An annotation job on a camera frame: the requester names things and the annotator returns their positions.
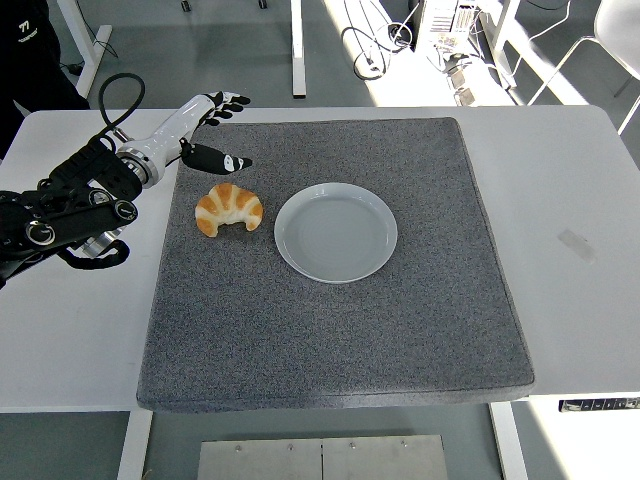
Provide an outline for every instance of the floor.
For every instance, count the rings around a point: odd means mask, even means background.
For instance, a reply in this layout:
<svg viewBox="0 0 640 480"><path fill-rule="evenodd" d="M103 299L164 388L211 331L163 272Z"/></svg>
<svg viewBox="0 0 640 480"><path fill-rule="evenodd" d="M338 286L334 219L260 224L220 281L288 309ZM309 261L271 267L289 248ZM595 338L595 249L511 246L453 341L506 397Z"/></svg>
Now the floor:
<svg viewBox="0 0 640 480"><path fill-rule="evenodd" d="M81 58L60 12L55 2L50 3L63 45L63 62L78 62ZM178 0L81 0L94 30L100 24L113 25L110 43L118 54L118 58L105 55L89 95L90 104L97 108L97 89L106 78L129 71L146 82L142 108L177 108L197 93L217 90L247 95L255 107L375 105L367 86L353 75L351 61L323 3L302 3L307 97L293 99L288 1L270 0L269 8L261 10L257 0L192 0L193 11L183 13ZM404 19L400 17L406 15L406 3L383 2L395 20ZM552 61L583 32L591 33L598 1L575 3L566 24L536 41ZM562 18L563 13L523 2L518 19L533 34ZM510 55L515 62L517 54ZM624 70L591 45L577 52L574 60L563 71L567 78L619 124L640 94L638 82L613 98L627 78ZM520 67L516 80L517 94L522 98L529 98L540 83L526 65ZM107 91L107 107L125 108L136 94L132 82L114 84ZM539 100L556 102L548 94ZM640 118L631 122L622 138L640 162ZM565 478L531 409L515 404L514 413L529 478ZM127 417L126 413L2 415L0 478L115 478ZM449 478L502 478L486 405L156 415L146 478L195 479L202 441L384 434L440 434Z"/></svg>

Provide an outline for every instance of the gray felt mat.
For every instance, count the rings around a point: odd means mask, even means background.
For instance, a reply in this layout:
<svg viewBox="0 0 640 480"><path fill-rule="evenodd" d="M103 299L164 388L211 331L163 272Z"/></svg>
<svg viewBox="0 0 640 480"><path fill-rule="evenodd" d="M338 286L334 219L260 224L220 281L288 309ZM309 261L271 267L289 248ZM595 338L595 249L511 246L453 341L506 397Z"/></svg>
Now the gray felt mat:
<svg viewBox="0 0 640 480"><path fill-rule="evenodd" d="M148 409L424 405L512 400L534 375L450 118L221 125L194 141L254 165L228 177L180 166L145 347ZM260 197L248 233L200 233L194 206L232 181ZM360 281L310 280L280 257L278 210L296 192L346 182L398 224L387 264Z"/></svg>

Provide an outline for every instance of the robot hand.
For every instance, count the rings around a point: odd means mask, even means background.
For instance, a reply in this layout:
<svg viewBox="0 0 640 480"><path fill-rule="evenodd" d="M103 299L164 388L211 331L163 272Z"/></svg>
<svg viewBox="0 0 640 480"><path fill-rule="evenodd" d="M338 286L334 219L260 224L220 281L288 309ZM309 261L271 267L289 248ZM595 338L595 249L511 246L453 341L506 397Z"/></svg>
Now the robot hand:
<svg viewBox="0 0 640 480"><path fill-rule="evenodd" d="M204 145L191 145L191 137L202 125L218 125L219 119L229 119L249 104L247 97L230 92L196 95L176 113L171 115L148 138L125 143L117 155L131 165L143 188L158 183L164 176L165 167L182 158L185 165L217 175L227 175L246 168L251 160L232 157Z"/></svg>
<svg viewBox="0 0 640 480"><path fill-rule="evenodd" d="M102 107L102 95L106 85L122 76L140 81L141 96L111 122ZM191 168L222 175L252 164L249 159L190 143L199 126L218 125L219 119L242 111L248 98L229 92L197 95L150 137L133 140L118 124L135 110L143 94L144 82L135 75L118 74L108 79L100 91L107 126L41 180L37 190L21 194L0 191L0 288L9 278L53 255L73 268L87 270L124 262L129 249L117 237L137 218L132 201L143 188L158 183L165 167L179 158ZM108 132L124 142L117 151ZM81 249L85 258L76 257L69 249Z"/></svg>

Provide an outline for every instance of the table surface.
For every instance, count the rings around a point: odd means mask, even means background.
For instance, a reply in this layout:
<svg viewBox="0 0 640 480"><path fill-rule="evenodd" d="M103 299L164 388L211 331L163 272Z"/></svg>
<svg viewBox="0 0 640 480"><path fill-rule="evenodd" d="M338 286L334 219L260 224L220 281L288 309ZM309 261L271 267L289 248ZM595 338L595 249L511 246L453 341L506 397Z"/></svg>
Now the table surface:
<svg viewBox="0 0 640 480"><path fill-rule="evenodd" d="M123 128L142 138L171 113L140 110ZM465 138L536 372L532 393L638 391L640 173L602 110L248 109L233 121L443 116ZM0 165L0 189L34 188L101 126L96 111L30 115ZM169 168L136 201L125 264L81 272L53 258L0 292L0 412L137 408L174 183Z"/></svg>

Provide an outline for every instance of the plate rim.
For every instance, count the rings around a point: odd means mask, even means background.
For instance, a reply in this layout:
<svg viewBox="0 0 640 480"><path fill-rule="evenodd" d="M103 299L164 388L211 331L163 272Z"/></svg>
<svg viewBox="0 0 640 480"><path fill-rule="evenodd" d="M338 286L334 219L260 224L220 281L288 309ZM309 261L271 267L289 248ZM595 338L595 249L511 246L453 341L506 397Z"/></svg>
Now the plate rim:
<svg viewBox="0 0 640 480"><path fill-rule="evenodd" d="M375 268L373 268L370 272L363 274L363 275L358 275L354 278L349 278L346 280L327 280L327 279L323 279L323 278L319 278L316 275L313 275L312 273L308 272L307 270L305 270L304 268L302 268L300 265L298 265L295 260L291 257L291 255L287 255L286 253L287 250L286 248L284 248L284 240L282 240L282 235L283 232L285 230L285 227L282 226L282 222L283 220L283 210L286 213L286 207L287 205L289 205L289 208L291 208L291 205L296 201L296 199L299 199L300 197L305 197L307 195L310 195L312 192L316 192L318 189L322 188L322 187L331 187L331 188L341 188L341 189L345 189L345 190L352 190L355 189L356 191L359 192L363 192L365 193L367 196L369 196L370 198L375 199L375 201L378 203L378 205L374 205L375 210L378 210L378 208L382 208L385 213L388 214L388 219L390 221L386 221L384 222L385 224L387 224L387 236L390 239L389 240L389 244L391 244L391 247L389 248L388 253L381 257L380 261L376 263ZM330 196L330 194L328 195L311 195L307 201L311 201L314 198L317 197L326 197L326 196ZM380 270L391 258L391 256L393 255L393 253L395 252L395 248L398 242L398 225L395 219L395 215L393 214L393 211L389 208L389 206L387 205L387 203L382 200L378 195L376 195L375 193L373 193L372 191L361 187L360 185L355 185L352 183L345 183L345 182L324 182L324 183L318 183L318 184L314 184L314 185L310 185L306 188L303 188L302 190L299 190L298 192L294 193L292 196L290 196L286 202L284 202L284 204L282 205L282 207L280 207L280 209L278 210L278 214L276 215L276 220L274 222L274 226L273 226L273 233L274 233L274 240L276 243L276 247L278 249L278 253L280 254L280 256L285 260L285 262L294 270L296 270L298 273L304 275L307 278L310 278L311 280L315 280L317 282L321 282L321 283L327 283L327 284L343 284L343 283L351 283L351 282L355 282L358 280L362 280L363 278L366 278L372 274L374 274L375 272L377 272L378 270Z"/></svg>

